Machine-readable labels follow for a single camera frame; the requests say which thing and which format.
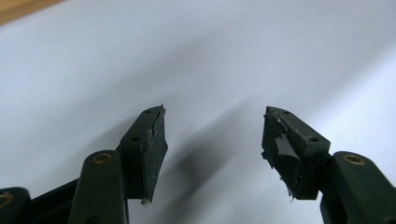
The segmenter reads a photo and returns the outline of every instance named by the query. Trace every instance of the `screw hole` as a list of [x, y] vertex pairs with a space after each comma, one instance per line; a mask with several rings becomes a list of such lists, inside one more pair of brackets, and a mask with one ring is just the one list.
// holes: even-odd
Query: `screw hole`
[[363, 165], [365, 163], [364, 159], [354, 155], [345, 155], [344, 160], [355, 165]]
[[138, 142], [138, 141], [140, 140], [140, 138], [138, 138], [138, 137], [133, 137], [133, 138], [131, 138], [131, 140], [132, 140], [133, 142]]
[[96, 164], [106, 163], [111, 160], [111, 154], [101, 153], [93, 157], [92, 161]]
[[12, 201], [14, 201], [14, 195], [12, 193], [4, 192], [0, 194], [0, 209], [6, 207]]

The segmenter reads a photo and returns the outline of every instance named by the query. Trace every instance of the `white surface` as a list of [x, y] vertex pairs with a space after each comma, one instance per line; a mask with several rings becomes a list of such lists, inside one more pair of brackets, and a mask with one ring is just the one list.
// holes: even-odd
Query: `white surface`
[[260, 153], [288, 109], [396, 184], [394, 1], [66, 1], [0, 27], [0, 188], [36, 197], [164, 104], [166, 155], [134, 223], [320, 223]]

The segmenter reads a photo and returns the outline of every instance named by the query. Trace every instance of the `black plastic part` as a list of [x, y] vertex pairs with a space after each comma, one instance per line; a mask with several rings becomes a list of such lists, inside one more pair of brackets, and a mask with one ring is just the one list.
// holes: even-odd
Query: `black plastic part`
[[103, 150], [91, 154], [82, 167], [69, 223], [125, 224], [126, 209], [119, 153]]
[[326, 161], [330, 142], [287, 110], [267, 106], [262, 156], [275, 167], [296, 199], [315, 200], [318, 164]]
[[78, 179], [53, 189], [32, 200], [32, 212], [37, 224], [66, 224], [76, 193]]
[[372, 161], [355, 153], [336, 152], [331, 174], [347, 224], [396, 223], [396, 189]]
[[23, 188], [0, 189], [0, 223], [33, 223], [29, 192]]
[[122, 137], [117, 151], [122, 158], [128, 199], [152, 201], [168, 145], [165, 141], [163, 106], [143, 111]]

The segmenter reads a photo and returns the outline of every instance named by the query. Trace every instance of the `wooden edge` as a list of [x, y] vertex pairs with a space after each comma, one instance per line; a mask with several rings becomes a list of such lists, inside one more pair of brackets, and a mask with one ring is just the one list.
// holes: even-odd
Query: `wooden edge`
[[19, 17], [38, 11], [44, 7], [49, 7], [61, 1], [63, 0], [36, 0], [8, 8], [7, 10], [0, 13], [0, 25], [16, 20]]

